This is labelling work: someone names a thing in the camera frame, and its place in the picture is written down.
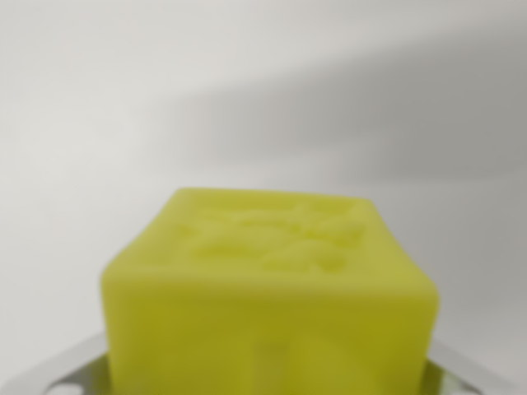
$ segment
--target soap bar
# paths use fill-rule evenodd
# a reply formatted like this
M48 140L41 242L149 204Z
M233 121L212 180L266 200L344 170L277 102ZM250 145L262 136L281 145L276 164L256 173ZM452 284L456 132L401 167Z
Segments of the soap bar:
M102 293L115 395L417 395L438 305L369 200L209 188Z

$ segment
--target soap top surface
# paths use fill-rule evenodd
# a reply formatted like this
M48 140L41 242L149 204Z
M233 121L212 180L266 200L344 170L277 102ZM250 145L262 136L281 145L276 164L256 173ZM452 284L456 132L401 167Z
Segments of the soap top surface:
M110 267L370 288L426 278L367 199L212 188L179 190Z

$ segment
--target yellow soap bar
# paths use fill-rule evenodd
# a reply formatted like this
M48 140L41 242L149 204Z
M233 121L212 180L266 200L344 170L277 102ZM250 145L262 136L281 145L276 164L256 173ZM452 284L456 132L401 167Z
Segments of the yellow soap bar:
M102 291L115 395L417 395L438 305L370 201L206 188Z

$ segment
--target white backdrop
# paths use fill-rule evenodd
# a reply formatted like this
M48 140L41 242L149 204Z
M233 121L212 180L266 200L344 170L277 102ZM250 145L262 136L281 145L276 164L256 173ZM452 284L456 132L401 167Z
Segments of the white backdrop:
M102 268L202 185L373 199L440 287L436 335L527 385L503 3L0 2L0 384L101 331Z

